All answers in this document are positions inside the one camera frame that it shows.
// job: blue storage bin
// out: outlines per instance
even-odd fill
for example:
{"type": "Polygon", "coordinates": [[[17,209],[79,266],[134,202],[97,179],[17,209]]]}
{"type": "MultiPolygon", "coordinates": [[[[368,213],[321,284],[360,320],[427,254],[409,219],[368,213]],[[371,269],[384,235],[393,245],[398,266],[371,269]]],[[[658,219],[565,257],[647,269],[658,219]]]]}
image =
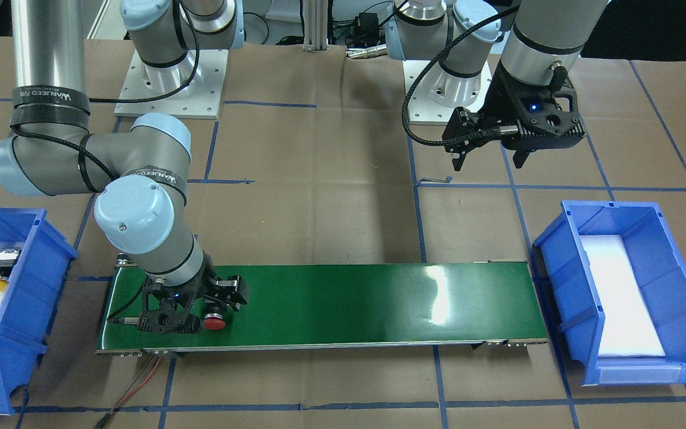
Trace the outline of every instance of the blue storage bin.
{"type": "Polygon", "coordinates": [[[563,201],[562,206],[534,246],[541,247],[550,275],[562,320],[558,329],[571,358],[585,366],[582,385],[686,383],[686,266],[658,204],[563,201]],[[582,236],[594,235],[623,241],[664,355],[598,355],[605,311],[582,242],[582,236]]]}
{"type": "Polygon", "coordinates": [[[68,264],[78,255],[45,217],[43,209],[0,209],[0,249],[21,247],[0,293],[0,415],[14,413],[10,393],[28,383],[46,352],[44,335],[68,264]]]}

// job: conveyor belt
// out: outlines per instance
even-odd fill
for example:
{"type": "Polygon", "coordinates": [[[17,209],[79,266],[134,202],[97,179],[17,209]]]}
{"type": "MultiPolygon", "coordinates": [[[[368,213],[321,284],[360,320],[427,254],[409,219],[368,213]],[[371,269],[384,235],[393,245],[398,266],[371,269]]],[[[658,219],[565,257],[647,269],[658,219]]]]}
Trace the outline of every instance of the conveyor belt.
{"type": "MultiPolygon", "coordinates": [[[[104,321],[145,277],[136,266],[117,268],[98,353],[547,341],[525,262],[221,266],[217,274],[240,274],[251,289],[226,328],[161,335],[104,321]]],[[[140,310],[137,300],[122,316],[140,310]]]]}

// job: red wire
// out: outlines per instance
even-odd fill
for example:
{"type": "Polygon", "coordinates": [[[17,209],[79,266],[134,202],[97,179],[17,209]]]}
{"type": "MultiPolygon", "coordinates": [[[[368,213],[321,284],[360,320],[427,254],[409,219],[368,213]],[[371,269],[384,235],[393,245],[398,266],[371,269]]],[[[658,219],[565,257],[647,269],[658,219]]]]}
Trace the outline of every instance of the red wire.
{"type": "Polygon", "coordinates": [[[158,369],[158,365],[160,365],[161,360],[163,360],[163,359],[160,358],[160,356],[158,356],[158,360],[155,361],[155,366],[153,366],[152,369],[150,370],[150,373],[147,374],[147,378],[145,378],[145,381],[143,381],[142,384],[140,384],[139,386],[136,386],[136,388],[134,388],[132,391],[130,391],[130,393],[126,393],[125,396],[123,396],[120,399],[120,401],[118,401],[118,405],[116,405],[115,408],[122,406],[123,402],[126,402],[130,397],[134,396],[134,394],[137,393],[137,391],[139,391],[139,389],[144,387],[144,385],[150,381],[150,378],[152,378],[152,375],[155,373],[155,370],[158,369]]]}

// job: red button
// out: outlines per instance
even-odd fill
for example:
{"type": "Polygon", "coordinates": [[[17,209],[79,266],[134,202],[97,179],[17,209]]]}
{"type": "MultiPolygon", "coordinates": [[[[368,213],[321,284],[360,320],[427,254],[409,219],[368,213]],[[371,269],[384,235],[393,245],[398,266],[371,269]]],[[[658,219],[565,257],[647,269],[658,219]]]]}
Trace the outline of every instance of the red button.
{"type": "Polygon", "coordinates": [[[226,326],[226,322],[220,318],[206,318],[204,322],[204,328],[209,329],[209,331],[220,331],[226,326]]]}

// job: white mounting plate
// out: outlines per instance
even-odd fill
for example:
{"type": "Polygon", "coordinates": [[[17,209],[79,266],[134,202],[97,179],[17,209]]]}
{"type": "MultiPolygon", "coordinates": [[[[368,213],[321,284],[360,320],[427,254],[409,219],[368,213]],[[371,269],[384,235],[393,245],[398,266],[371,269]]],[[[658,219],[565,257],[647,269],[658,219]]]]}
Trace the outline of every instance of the white mounting plate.
{"type": "MultiPolygon", "coordinates": [[[[201,51],[198,76],[186,89],[163,100],[148,103],[119,103],[115,106],[115,114],[137,117],[159,111],[182,119],[218,119],[228,55],[229,51],[226,49],[201,51]]],[[[118,98],[129,100],[156,95],[145,82],[142,60],[135,51],[118,98]]]]}
{"type": "MultiPolygon", "coordinates": [[[[422,69],[428,65],[428,61],[421,60],[406,60],[404,61],[404,87],[405,92],[409,90],[414,78],[420,74],[422,69]]],[[[488,87],[491,84],[491,69],[488,68],[488,61],[484,63],[484,68],[481,70],[481,89],[478,92],[476,100],[470,105],[465,106],[466,109],[475,113],[484,106],[485,94],[488,92],[488,87]]],[[[412,125],[446,125],[449,122],[449,117],[454,108],[447,108],[441,106],[428,96],[430,93],[430,86],[423,79],[414,94],[409,100],[409,124],[412,125]]]]}

